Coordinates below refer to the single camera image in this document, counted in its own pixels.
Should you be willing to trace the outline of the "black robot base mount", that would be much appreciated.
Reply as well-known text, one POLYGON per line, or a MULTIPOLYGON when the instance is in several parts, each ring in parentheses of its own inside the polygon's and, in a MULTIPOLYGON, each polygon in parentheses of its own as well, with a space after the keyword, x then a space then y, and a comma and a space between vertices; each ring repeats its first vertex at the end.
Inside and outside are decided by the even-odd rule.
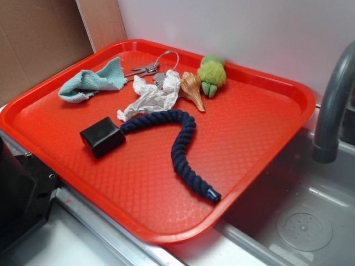
POLYGON ((1 254, 47 223, 58 175, 32 154, 1 140, 1 254))

